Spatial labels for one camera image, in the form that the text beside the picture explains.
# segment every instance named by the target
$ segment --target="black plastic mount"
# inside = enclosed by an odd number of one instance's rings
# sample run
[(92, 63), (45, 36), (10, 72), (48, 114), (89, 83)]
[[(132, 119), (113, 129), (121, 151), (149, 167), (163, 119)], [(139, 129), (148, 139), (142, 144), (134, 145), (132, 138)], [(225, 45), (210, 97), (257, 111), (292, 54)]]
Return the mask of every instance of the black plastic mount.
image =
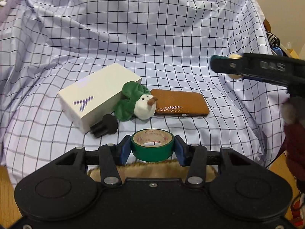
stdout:
[(285, 86), (291, 96), (305, 97), (305, 61), (301, 59), (244, 53), (240, 59), (213, 56), (210, 67), (216, 73)]
[[(295, 228), (283, 217), (292, 200), (289, 184), (231, 148), (208, 151), (175, 136), (177, 159), (189, 166), (184, 183), (179, 178), (123, 183), (116, 165), (124, 165), (131, 150), (126, 135), (97, 151), (74, 148), (28, 175), (15, 189), (23, 217), (11, 229)], [(88, 164), (100, 165), (101, 182), (86, 174)], [(218, 165), (212, 182), (205, 182), (207, 165)]]

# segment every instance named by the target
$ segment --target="tape roll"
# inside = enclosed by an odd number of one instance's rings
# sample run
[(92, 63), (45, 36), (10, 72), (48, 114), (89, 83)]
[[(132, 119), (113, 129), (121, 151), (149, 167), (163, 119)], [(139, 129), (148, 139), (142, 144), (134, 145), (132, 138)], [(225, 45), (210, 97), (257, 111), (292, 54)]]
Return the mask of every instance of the tape roll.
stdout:
[(174, 136), (160, 129), (144, 129), (132, 135), (133, 155), (146, 162), (159, 162), (173, 154)]

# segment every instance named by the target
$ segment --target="brown beak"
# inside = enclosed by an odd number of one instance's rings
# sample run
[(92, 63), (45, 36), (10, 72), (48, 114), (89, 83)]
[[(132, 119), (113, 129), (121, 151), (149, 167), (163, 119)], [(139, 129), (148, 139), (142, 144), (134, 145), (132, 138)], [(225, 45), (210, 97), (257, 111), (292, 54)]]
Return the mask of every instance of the brown beak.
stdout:
[(154, 105), (154, 103), (158, 100), (158, 98), (156, 98), (155, 96), (153, 96), (148, 102), (147, 104), (152, 106)]

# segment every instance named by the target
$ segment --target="brown wallet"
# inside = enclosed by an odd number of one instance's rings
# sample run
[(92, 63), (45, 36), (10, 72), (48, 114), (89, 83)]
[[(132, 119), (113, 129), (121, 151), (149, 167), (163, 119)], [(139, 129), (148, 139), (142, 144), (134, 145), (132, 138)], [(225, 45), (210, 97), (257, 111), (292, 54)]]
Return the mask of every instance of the brown wallet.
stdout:
[(209, 108), (200, 93), (153, 89), (150, 93), (157, 97), (156, 116), (196, 116), (209, 114)]

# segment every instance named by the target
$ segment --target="white grid cloth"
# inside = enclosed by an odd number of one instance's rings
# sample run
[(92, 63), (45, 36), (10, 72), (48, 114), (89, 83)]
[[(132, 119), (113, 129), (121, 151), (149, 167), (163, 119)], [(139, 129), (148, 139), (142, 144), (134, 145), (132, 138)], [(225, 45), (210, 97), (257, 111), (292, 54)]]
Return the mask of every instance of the white grid cloth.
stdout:
[[(13, 184), (76, 146), (96, 150), (146, 128), (208, 150), (231, 147), (266, 166), (284, 139), (286, 89), (209, 68), (214, 54), (271, 53), (261, 13), (256, 0), (8, 0), (0, 15), (0, 153)], [(149, 89), (202, 93), (210, 114), (133, 119), (114, 135), (84, 135), (57, 93), (114, 62)]]

